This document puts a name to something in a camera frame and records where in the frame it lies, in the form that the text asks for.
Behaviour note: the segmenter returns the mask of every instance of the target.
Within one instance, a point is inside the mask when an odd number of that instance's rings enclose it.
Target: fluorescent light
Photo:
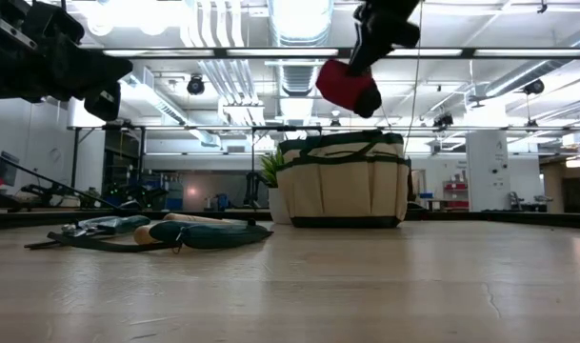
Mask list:
[[[478,49],[475,56],[580,56],[580,49]]]
[[[213,50],[211,49],[105,49],[103,53],[109,56],[127,58],[213,57]]]
[[[265,61],[267,67],[320,67],[324,61]]]
[[[461,49],[398,49],[390,52],[388,56],[458,56]]]
[[[181,156],[182,152],[146,152],[147,156]]]
[[[438,152],[436,155],[458,156],[464,154],[465,154],[464,152]]]
[[[229,56],[325,56],[333,57],[338,55],[338,49],[301,49],[301,48],[284,48],[284,49],[229,49]]]
[[[223,152],[186,152],[188,155],[223,155]]]
[[[567,168],[580,168],[580,158],[568,159],[565,162]]]
[[[141,0],[137,4],[133,4],[134,0],[126,1],[126,7],[131,6],[133,9],[139,8],[141,17],[141,23],[139,24],[139,29],[147,35],[157,36],[163,33],[167,29],[167,22],[164,13],[160,11],[158,7],[158,1],[156,0]],[[126,8],[122,11],[115,13],[114,15],[126,15]]]
[[[211,131],[251,131],[248,126],[199,126],[197,130],[211,130]]]
[[[464,145],[465,145],[465,142],[461,142],[461,143],[457,143],[457,144],[453,145],[450,148],[442,148],[442,150],[443,151],[453,151],[453,150],[455,150],[457,148],[463,147]]]
[[[249,156],[251,156],[251,152],[229,152],[228,154],[229,155],[249,155]],[[265,152],[255,152],[254,154],[263,156],[266,153]]]
[[[184,129],[184,127],[182,126],[178,126],[178,127],[167,127],[167,126],[160,126],[160,127],[146,127],[146,130],[148,131],[182,131]]]

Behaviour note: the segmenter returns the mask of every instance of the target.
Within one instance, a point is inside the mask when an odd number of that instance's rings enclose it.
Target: ventilation duct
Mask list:
[[[558,47],[571,47],[580,49],[580,31],[563,42],[557,45]],[[516,91],[525,87],[527,84],[541,78],[542,76],[556,71],[559,68],[566,66],[572,60],[548,60],[548,61],[532,61],[516,68],[513,71],[505,74],[499,79],[487,84],[483,90],[478,93],[487,98],[498,97],[507,94],[511,91]],[[440,104],[446,109],[459,105],[463,99],[459,97],[452,97],[445,103]]]
[[[268,5],[270,33],[275,46],[320,47],[328,42],[333,1],[268,0]],[[282,94],[284,92],[289,96],[309,95],[316,75],[316,67],[291,65],[279,67],[279,88]],[[291,111],[291,101],[293,100],[281,100],[281,111],[284,115],[295,116],[295,113],[286,112]],[[312,111],[312,100],[310,100],[309,112],[305,115],[310,115],[310,111]]]
[[[166,115],[177,122],[178,125],[196,126],[197,124],[189,120],[186,113],[173,103],[167,96],[154,90],[154,76],[148,68],[143,68],[142,77],[132,74],[123,81],[127,86],[138,91],[141,98],[148,101],[161,114]],[[221,147],[222,141],[219,135],[210,134],[206,131],[190,130],[203,147]]]

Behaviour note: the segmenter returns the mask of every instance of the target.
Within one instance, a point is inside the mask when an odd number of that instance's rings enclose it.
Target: pocket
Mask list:
[[[395,216],[404,220],[408,209],[408,173],[409,167],[403,164],[397,165],[397,187],[395,201]]]
[[[367,162],[319,165],[319,172],[325,216],[370,216]]]
[[[285,205],[290,216],[292,216],[295,211],[295,208],[293,207],[293,183],[294,179],[291,168],[283,169],[277,172],[277,185],[279,186],[279,191],[281,192],[281,196],[285,201]]]
[[[319,168],[316,164],[293,166],[293,212],[290,217],[324,216],[322,185],[319,179]]]
[[[395,216],[398,169],[401,165],[391,162],[372,163],[372,210],[374,216]]]

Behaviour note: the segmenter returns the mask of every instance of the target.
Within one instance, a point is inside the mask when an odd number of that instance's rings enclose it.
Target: wooden table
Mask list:
[[[0,231],[0,343],[580,342],[580,231],[274,227],[197,252],[29,252]]]

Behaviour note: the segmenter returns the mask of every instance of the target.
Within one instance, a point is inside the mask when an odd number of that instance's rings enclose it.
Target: gardening tool bag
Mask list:
[[[279,149],[277,182],[295,227],[394,228],[404,219],[410,161],[401,135],[339,133]]]

